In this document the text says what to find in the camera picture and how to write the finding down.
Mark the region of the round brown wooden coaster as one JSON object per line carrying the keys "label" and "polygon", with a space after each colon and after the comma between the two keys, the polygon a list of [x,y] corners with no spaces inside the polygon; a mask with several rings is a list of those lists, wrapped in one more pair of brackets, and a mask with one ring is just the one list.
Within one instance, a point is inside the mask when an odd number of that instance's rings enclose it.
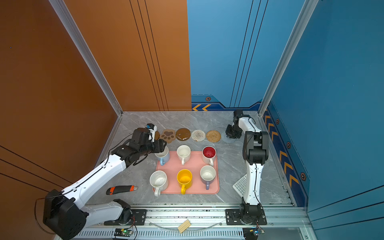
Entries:
{"label": "round brown wooden coaster", "polygon": [[160,133],[158,131],[155,132],[155,141],[160,138]]}

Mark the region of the light blue mug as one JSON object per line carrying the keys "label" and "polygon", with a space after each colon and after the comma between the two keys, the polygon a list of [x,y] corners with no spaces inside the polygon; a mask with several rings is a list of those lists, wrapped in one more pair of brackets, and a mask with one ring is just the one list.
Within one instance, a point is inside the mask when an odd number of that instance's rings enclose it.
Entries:
{"label": "light blue mug", "polygon": [[157,157],[160,165],[164,166],[170,160],[169,148],[165,147],[165,150],[163,152],[156,153],[155,156]]}

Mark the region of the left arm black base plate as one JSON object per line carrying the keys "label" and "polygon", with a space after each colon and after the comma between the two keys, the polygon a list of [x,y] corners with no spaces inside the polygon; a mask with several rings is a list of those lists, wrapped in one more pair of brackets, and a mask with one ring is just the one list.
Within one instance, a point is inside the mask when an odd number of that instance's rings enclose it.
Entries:
{"label": "left arm black base plate", "polygon": [[119,218],[119,225],[143,226],[146,220],[147,210],[124,209]]}

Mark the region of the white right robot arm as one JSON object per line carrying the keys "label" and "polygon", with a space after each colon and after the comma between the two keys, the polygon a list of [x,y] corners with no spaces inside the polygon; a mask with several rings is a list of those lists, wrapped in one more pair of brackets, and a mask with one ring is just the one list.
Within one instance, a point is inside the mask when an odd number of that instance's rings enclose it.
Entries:
{"label": "white right robot arm", "polygon": [[242,134],[247,179],[240,205],[240,220],[245,225],[266,225],[267,219],[260,201],[260,188],[262,171],[269,158],[269,134],[260,130],[250,115],[236,110],[233,124],[227,126],[226,135],[230,139],[239,139]]}

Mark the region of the chipped brown wooden coaster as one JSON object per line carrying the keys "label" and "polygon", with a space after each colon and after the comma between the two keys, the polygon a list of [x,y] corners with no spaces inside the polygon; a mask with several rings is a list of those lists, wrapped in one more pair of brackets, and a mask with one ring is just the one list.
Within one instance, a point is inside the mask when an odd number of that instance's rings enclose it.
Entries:
{"label": "chipped brown wooden coaster", "polygon": [[186,141],[191,137],[191,131],[187,128],[181,128],[176,131],[176,138],[179,141]]}

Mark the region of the light blue woven coaster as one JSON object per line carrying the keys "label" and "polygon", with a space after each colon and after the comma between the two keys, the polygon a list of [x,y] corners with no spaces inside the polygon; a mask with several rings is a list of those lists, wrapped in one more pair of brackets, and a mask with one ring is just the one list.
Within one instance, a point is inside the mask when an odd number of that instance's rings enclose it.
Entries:
{"label": "light blue woven coaster", "polygon": [[232,139],[232,138],[228,137],[226,133],[222,133],[221,139],[222,139],[222,141],[224,141],[225,143],[228,143],[228,144],[236,141],[236,139]]}

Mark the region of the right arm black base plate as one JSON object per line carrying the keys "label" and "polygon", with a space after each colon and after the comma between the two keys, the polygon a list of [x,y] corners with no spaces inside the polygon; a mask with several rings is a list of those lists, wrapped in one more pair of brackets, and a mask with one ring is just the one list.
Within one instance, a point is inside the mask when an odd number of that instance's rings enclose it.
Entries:
{"label": "right arm black base plate", "polygon": [[226,209],[226,223],[227,225],[259,225],[266,226],[267,217],[263,210],[258,211],[256,214],[240,213],[239,209]]}

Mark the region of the tan rattan coaster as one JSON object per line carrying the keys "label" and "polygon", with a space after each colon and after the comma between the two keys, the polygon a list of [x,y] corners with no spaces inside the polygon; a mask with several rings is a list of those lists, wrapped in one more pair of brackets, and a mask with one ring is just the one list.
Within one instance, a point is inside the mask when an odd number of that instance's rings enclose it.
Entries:
{"label": "tan rattan coaster", "polygon": [[221,140],[221,134],[216,130],[211,130],[206,133],[206,138],[211,143],[217,143]]}

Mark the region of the paw shaped cork coaster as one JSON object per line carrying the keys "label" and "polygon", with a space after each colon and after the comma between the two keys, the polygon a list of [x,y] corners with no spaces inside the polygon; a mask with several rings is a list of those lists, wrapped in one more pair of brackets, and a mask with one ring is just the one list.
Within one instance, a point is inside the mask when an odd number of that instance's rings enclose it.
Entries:
{"label": "paw shaped cork coaster", "polygon": [[176,131],[166,129],[160,134],[160,139],[164,140],[168,144],[170,144],[172,141],[176,139]]}

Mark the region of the white mug red inside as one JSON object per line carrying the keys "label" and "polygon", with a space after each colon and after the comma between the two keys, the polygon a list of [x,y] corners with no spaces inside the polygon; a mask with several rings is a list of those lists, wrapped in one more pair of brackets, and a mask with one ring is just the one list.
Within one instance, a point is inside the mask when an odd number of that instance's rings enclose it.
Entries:
{"label": "white mug red inside", "polygon": [[202,150],[202,160],[205,164],[214,166],[214,161],[216,160],[217,157],[217,151],[214,147],[212,146],[206,146]]}

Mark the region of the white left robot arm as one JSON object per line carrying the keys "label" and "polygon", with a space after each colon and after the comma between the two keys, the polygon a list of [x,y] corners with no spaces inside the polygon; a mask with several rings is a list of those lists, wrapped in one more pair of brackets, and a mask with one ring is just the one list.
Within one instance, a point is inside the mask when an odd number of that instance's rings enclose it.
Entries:
{"label": "white left robot arm", "polygon": [[99,166],[61,191],[52,190],[44,198],[43,223],[63,240],[74,238],[83,228],[105,221],[117,220],[125,202],[112,201],[97,205],[88,211],[88,200],[114,176],[131,165],[137,165],[139,158],[149,154],[162,153],[167,146],[164,140],[145,141],[135,145],[132,139],[113,149]]}

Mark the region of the cream multicolour woven coaster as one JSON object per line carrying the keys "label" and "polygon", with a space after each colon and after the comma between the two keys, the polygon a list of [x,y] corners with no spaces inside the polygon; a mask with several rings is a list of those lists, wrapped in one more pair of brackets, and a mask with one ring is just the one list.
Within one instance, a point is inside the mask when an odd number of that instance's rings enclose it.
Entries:
{"label": "cream multicolour woven coaster", "polygon": [[205,140],[206,133],[202,130],[195,130],[191,133],[191,138],[196,142],[201,142]]}

